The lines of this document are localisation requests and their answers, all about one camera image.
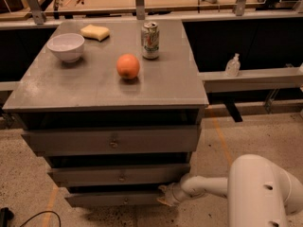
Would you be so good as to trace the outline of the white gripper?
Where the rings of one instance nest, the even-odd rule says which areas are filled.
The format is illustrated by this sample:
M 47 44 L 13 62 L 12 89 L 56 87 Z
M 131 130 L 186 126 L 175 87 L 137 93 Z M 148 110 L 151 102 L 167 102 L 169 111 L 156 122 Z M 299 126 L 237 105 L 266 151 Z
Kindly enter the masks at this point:
M 164 193 L 164 197 L 158 197 L 157 201 L 166 206 L 176 206 L 182 202 L 183 190 L 180 184 L 171 183 L 168 186 L 159 185 L 158 189 Z

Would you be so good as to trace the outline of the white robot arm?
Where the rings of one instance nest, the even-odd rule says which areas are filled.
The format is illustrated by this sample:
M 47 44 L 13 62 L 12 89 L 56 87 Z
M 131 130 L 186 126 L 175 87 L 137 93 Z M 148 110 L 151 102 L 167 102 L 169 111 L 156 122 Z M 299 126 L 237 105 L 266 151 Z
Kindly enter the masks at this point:
M 228 227 L 289 227 L 287 217 L 303 210 L 303 184 L 291 173 L 254 154 L 237 158 L 226 178 L 184 175 L 161 185 L 157 200 L 167 206 L 206 194 L 227 199 Z

